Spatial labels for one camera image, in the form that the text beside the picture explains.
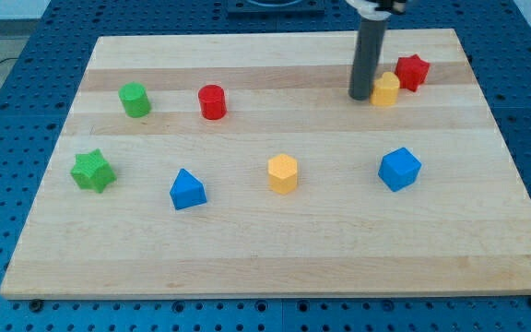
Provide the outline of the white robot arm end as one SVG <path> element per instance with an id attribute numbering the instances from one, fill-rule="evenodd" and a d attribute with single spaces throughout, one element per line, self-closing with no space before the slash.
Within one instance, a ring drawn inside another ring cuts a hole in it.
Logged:
<path id="1" fill-rule="evenodd" d="M 407 0 L 346 0 L 358 14 L 372 21 L 387 20 L 391 15 L 403 15 Z"/>

